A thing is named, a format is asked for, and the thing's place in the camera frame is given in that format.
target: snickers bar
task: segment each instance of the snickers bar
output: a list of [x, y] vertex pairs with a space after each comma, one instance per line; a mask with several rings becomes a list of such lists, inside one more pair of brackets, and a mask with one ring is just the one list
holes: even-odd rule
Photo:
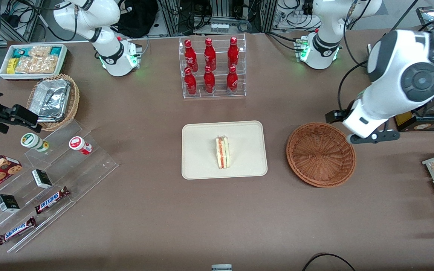
[[45, 211], [45, 209], [50, 208], [51, 206], [53, 206], [53, 204], [57, 203], [60, 199], [64, 198], [68, 194], [69, 194], [68, 189], [66, 187], [63, 187], [58, 192], [56, 192], [53, 196], [51, 196], [49, 199], [42, 202], [40, 205], [36, 206], [35, 207], [36, 214], [37, 215], [41, 214], [43, 211]]
[[32, 216], [25, 223], [22, 223], [21, 225], [17, 226], [13, 230], [7, 232], [6, 234], [0, 235], [0, 245], [9, 241], [14, 236], [21, 234], [23, 231], [27, 230], [28, 228], [36, 228], [36, 220], [35, 220], [34, 216]]

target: clear acrylic rack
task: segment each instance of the clear acrylic rack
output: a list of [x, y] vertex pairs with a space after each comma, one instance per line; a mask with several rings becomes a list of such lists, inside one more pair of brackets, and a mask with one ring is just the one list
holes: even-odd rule
[[[83, 137], [91, 144], [92, 152], [83, 155], [70, 149], [68, 142], [74, 136]], [[118, 167], [113, 158], [93, 140], [90, 131], [76, 120], [52, 132], [45, 140], [50, 143], [50, 149], [43, 153], [34, 149], [26, 152], [19, 158], [23, 169], [0, 185], [0, 194], [13, 195], [21, 208], [14, 214], [4, 213], [0, 209], [0, 235], [26, 222], [32, 216], [37, 223], [36, 228], [26, 230], [0, 246], [7, 252], [20, 250]], [[42, 189], [36, 186], [31, 175], [31, 171], [36, 168], [46, 171], [53, 187]], [[34, 207], [65, 186], [70, 194], [36, 215]]]
[[[227, 51], [229, 49], [231, 37], [237, 38], [237, 46], [239, 47], [239, 63], [237, 65], [237, 92], [236, 94], [229, 95], [227, 93], [227, 75], [229, 74], [229, 67], [227, 66]], [[205, 84], [203, 82], [203, 75], [205, 74], [205, 59], [203, 52], [205, 51], [205, 38], [212, 38], [212, 44], [215, 48], [217, 57], [217, 69], [214, 71], [215, 75], [215, 91], [214, 94], [208, 94], [205, 91]], [[192, 47], [197, 54], [197, 63], [199, 70], [194, 72], [193, 75], [197, 81], [197, 95], [190, 96], [186, 91], [184, 81], [184, 69], [186, 67], [185, 62], [185, 46], [183, 45], [185, 40], [192, 42]], [[247, 67], [246, 67], [246, 36], [241, 35], [216, 35], [216, 36], [189, 36], [179, 38], [179, 60], [180, 60], [180, 76], [182, 77], [182, 93], [184, 98], [212, 98], [212, 97], [234, 97], [234, 96], [246, 96], [247, 94]]]

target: plastic tray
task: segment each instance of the plastic tray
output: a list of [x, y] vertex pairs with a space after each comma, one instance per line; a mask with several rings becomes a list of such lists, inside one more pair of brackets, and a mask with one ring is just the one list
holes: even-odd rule
[[[6, 68], [8, 67], [9, 59], [12, 57], [14, 50], [16, 48], [22, 47], [32, 47], [32, 46], [53, 46], [61, 47], [60, 55], [58, 56], [57, 67], [53, 73], [38, 73], [38, 74], [8, 74], [6, 73]], [[65, 62], [65, 57], [67, 53], [67, 47], [61, 43], [39, 43], [39, 44], [19, 44], [11, 45], [6, 52], [5, 60], [0, 69], [0, 77], [8, 80], [31, 80], [31, 79], [43, 79], [50, 76], [56, 76], [60, 73], [63, 63]]]
[[[227, 136], [230, 168], [219, 169], [215, 138]], [[187, 180], [263, 176], [267, 173], [264, 130], [257, 120], [185, 125], [182, 129], [182, 177]]]

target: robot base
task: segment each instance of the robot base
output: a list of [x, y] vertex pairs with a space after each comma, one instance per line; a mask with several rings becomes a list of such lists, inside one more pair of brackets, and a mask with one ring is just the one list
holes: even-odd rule
[[299, 50], [299, 52], [296, 52], [296, 60], [298, 62], [306, 63], [313, 69], [326, 69], [334, 60], [336, 60], [339, 48], [336, 48], [334, 56], [322, 56], [321, 53], [312, 45], [312, 39], [315, 35], [316, 33], [310, 33], [307, 36], [302, 36], [300, 40], [294, 42], [294, 48]]
[[113, 76], [123, 76], [131, 72], [133, 69], [140, 68], [142, 48], [137, 48], [134, 43], [129, 43], [128, 41], [120, 42], [124, 46], [124, 53], [115, 64], [109, 65], [108, 63], [105, 63], [100, 57], [103, 68], [105, 68], [107, 72]]

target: small black box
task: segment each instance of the small black box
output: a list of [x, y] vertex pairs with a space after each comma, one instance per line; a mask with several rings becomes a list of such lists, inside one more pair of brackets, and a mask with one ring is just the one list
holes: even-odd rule
[[50, 177], [48, 177], [48, 174], [46, 174], [45, 171], [41, 169], [35, 169], [31, 173], [33, 174], [33, 179], [35, 180], [36, 185], [44, 189], [51, 188], [52, 184]]
[[18, 203], [12, 195], [0, 194], [0, 208], [1, 211], [7, 213], [16, 213], [19, 211]]

